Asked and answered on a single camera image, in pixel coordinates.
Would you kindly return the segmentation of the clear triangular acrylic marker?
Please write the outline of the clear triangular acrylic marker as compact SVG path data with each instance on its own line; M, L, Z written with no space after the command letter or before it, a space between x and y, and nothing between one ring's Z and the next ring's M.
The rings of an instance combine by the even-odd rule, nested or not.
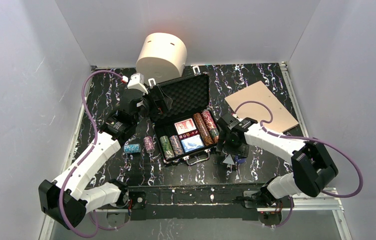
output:
M222 164L226 164L226 165L235 165L235 161L234 159L232 158L232 156L230 154L228 154L224 160L222 161Z

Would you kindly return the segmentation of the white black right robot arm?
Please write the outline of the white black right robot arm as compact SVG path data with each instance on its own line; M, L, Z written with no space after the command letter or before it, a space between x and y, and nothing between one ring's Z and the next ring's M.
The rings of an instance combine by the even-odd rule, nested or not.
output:
M292 195L318 196L339 173L326 147L315 140L292 139L265 130L256 120L239 119L228 113L219 118L218 153L225 152L233 162L245 159L249 148L260 147L287 162L292 172L276 176L261 186L247 201L271 206Z

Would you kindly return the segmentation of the pink chip stack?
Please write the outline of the pink chip stack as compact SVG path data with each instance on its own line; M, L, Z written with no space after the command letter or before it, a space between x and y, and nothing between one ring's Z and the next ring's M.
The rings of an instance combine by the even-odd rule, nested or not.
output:
M155 151L155 144L151 136L146 136L143 139L145 150L148 154L151 154Z

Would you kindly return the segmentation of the blue small blind button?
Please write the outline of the blue small blind button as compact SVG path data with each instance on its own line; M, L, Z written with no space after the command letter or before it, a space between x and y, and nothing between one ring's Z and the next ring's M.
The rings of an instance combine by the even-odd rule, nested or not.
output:
M242 164L246 161L246 159L245 158L236 158L235 161L239 164Z

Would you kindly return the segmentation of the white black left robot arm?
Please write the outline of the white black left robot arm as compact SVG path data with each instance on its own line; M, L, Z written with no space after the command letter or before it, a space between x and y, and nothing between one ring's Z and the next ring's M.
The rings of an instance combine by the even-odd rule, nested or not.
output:
M53 181L44 180L38 187L42 212L83 238L95 235L76 230L85 215L104 205L121 202L127 188L117 180L92 189L86 189L88 183L135 134L141 118L166 113L172 105L172 99L154 78L144 84L144 76L140 73L130 78L119 74L117 77L127 86L116 112L97 127L83 98L84 110L94 129L93 141L63 173Z

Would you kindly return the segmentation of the blue card deck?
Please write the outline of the blue card deck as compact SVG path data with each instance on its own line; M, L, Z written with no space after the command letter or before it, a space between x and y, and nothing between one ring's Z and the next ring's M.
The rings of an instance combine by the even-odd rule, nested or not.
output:
M182 139L181 144L186 153L189 153L189 152L192 152L192 151L195 151L197 149L204 147L204 144L199 134L188 137L186 139Z

